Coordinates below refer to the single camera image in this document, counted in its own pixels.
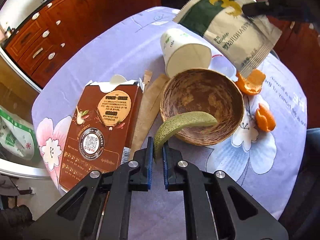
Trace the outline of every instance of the curved green slice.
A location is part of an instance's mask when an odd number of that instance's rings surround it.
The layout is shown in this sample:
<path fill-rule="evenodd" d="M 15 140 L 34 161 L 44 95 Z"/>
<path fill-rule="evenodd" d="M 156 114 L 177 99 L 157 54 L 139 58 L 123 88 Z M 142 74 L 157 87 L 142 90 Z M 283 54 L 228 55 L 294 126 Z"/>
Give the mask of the curved green slice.
<path fill-rule="evenodd" d="M 206 112 L 193 111 L 170 117 L 158 129 L 154 138 L 154 158 L 161 156 L 163 144 L 180 130 L 194 126 L 212 126 L 217 120 Z"/>

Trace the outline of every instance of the food pouch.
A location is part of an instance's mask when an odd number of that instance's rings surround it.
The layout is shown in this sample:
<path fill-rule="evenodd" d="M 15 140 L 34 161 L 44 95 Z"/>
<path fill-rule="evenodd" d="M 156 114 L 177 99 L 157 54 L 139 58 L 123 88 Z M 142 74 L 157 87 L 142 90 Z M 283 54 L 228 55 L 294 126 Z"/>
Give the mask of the food pouch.
<path fill-rule="evenodd" d="M 206 39 L 248 77 L 282 33 L 266 16 L 242 13 L 242 6 L 252 2 L 255 0 L 190 0 L 174 22 Z"/>

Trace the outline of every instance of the brown wooden bowl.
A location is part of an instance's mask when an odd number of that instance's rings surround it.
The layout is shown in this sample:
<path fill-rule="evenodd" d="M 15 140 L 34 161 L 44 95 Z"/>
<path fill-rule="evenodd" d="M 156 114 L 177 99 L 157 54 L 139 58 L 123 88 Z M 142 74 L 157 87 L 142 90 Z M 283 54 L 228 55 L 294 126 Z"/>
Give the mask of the brown wooden bowl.
<path fill-rule="evenodd" d="M 163 121 L 191 111 L 204 111 L 218 121 L 215 126 L 182 129 L 176 136 L 194 145 L 214 145 L 231 136 L 244 115 L 238 87 L 223 74 L 209 69 L 178 73 L 164 88 L 160 103 Z"/>

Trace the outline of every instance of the silver bolt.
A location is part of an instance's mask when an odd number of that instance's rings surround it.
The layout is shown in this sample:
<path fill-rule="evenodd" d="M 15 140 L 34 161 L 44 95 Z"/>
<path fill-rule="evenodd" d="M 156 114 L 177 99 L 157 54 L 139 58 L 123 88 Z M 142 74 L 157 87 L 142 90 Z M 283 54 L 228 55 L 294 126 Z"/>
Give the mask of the silver bolt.
<path fill-rule="evenodd" d="M 216 176 L 220 179 L 223 179 L 226 176 L 226 174 L 223 171 L 217 171 Z"/>
<path fill-rule="evenodd" d="M 99 176 L 100 176 L 100 172 L 99 171 L 91 171 L 90 172 L 90 177 L 93 178 L 93 179 L 95 179 L 95 178 L 97 178 Z"/>
<path fill-rule="evenodd" d="M 178 162 L 178 165 L 179 165 L 180 167 L 184 168 L 184 167 L 187 167 L 187 166 L 188 166 L 188 163 L 187 163 L 186 161 L 179 161 L 179 162 Z"/>
<path fill-rule="evenodd" d="M 130 162 L 128 163 L 128 165 L 129 165 L 129 167 L 131 167 L 131 168 L 135 168 L 135 167 L 137 167 L 137 166 L 139 165 L 139 163 L 136 162 L 136 161 L 130 161 Z"/>

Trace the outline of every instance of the orange peel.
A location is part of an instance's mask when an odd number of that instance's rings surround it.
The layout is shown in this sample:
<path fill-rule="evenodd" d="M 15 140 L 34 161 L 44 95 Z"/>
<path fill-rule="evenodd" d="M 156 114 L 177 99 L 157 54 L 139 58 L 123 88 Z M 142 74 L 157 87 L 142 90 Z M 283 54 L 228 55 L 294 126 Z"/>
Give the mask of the orange peel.
<path fill-rule="evenodd" d="M 263 104 L 259 104 L 259 108 L 256 110 L 256 121 L 258 127 L 265 132 L 271 132 L 276 127 L 273 115 Z"/>
<path fill-rule="evenodd" d="M 240 91 L 246 95 L 257 95 L 261 92 L 262 84 L 266 75 L 258 69 L 254 69 L 250 76 L 244 78 L 239 72 L 236 73 L 238 81 L 235 82 Z"/>

